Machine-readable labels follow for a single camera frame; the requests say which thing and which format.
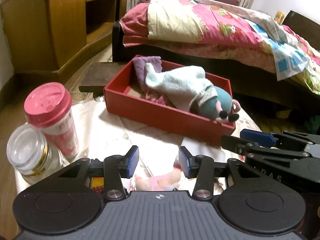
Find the white sponge block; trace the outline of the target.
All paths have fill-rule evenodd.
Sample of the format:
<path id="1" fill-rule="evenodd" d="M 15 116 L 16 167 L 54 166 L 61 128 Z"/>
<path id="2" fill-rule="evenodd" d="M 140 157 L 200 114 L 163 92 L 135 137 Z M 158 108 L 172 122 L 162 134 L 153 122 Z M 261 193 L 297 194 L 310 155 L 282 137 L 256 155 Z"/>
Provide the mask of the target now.
<path id="1" fill-rule="evenodd" d="M 214 159 L 215 162 L 224 163 L 226 154 L 220 146 L 210 146 L 205 142 L 200 142 L 188 137 L 182 140 L 184 146 L 193 156 L 205 155 Z"/>

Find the white bear plush toy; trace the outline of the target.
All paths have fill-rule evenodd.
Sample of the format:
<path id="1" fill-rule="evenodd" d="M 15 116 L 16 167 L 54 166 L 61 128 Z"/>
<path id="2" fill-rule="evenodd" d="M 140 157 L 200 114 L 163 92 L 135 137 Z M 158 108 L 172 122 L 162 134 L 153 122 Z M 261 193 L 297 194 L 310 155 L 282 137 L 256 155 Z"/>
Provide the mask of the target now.
<path id="1" fill-rule="evenodd" d="M 178 189 L 181 170 L 174 168 L 171 172 L 150 178 L 135 177 L 136 191 L 172 191 Z"/>

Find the floral satin tablecloth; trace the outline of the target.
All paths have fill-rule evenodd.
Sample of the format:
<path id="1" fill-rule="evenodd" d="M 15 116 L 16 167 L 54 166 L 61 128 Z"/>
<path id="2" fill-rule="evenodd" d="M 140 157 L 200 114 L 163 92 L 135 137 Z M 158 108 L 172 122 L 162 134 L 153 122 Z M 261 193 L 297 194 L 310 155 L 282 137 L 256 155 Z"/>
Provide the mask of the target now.
<path id="1" fill-rule="evenodd" d="M 124 155 L 131 146 L 137 145 L 140 161 L 136 175 L 160 176 L 174 169 L 184 136 L 108 113 L 102 97 L 74 104 L 72 115 L 80 158 L 104 160 L 110 155 Z M 225 161 L 238 157 L 233 152 L 221 150 L 226 154 Z"/>

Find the red rectangular box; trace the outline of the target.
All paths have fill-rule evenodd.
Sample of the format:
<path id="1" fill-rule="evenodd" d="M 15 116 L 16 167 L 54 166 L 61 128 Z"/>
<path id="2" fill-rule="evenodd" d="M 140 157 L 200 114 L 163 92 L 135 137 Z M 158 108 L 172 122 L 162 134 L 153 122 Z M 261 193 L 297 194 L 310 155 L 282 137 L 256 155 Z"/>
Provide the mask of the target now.
<path id="1" fill-rule="evenodd" d="M 235 122 L 219 124 L 208 118 L 129 95 L 134 85 L 138 85 L 138 79 L 133 62 L 129 61 L 104 87 L 109 113 L 216 146 L 220 145 L 222 135 L 231 135 L 235 131 Z"/>

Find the pink lidded paper cup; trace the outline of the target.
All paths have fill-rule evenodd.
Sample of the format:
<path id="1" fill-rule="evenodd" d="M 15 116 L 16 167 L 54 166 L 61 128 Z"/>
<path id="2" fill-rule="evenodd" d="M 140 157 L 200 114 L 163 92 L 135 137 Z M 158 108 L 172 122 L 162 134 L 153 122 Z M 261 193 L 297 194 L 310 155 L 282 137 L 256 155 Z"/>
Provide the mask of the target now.
<path id="1" fill-rule="evenodd" d="M 70 92 L 58 82 L 40 85 L 24 101 L 27 123 L 40 129 L 67 159 L 78 155 L 78 137 L 71 106 Z"/>

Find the clear glass jar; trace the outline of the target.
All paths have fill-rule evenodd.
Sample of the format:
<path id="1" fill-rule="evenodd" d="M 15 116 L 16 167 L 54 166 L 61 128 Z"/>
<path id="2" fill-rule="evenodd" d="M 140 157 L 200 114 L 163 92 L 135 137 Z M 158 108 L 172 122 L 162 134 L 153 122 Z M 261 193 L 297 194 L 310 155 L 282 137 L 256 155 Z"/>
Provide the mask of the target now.
<path id="1" fill-rule="evenodd" d="M 30 185 L 69 165 L 61 151 L 30 124 L 12 132 L 7 143 L 7 159 Z"/>

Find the yellow toy on bed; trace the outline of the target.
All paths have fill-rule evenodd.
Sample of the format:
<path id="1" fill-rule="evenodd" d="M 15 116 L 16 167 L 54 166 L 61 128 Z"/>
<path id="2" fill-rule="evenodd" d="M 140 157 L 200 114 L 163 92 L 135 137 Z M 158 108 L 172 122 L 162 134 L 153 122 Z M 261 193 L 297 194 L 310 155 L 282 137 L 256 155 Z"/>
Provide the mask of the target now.
<path id="1" fill-rule="evenodd" d="M 285 18 L 285 14 L 282 12 L 277 12 L 274 16 L 274 20 L 278 23 L 278 24 L 282 24 L 283 20 Z"/>

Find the pink floral quilt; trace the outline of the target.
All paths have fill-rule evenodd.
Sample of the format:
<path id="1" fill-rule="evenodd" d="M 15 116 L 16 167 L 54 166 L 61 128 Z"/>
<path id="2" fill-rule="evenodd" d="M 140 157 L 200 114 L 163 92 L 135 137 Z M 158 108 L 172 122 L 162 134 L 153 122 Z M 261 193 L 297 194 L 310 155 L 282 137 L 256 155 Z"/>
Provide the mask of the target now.
<path id="1" fill-rule="evenodd" d="M 229 59 L 294 79 L 319 93 L 319 52 L 287 25 L 255 10 L 214 0 L 146 0 L 121 19 L 123 44 Z"/>

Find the wooden desk cabinet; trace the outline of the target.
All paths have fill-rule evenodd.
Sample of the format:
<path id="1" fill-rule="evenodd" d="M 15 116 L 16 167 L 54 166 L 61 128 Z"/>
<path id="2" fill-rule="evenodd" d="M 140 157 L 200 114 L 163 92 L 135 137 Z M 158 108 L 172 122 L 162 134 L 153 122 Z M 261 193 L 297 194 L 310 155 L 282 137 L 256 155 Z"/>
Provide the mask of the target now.
<path id="1" fill-rule="evenodd" d="M 66 82 L 112 42 L 127 0 L 3 0 L 1 16 L 16 79 Z"/>

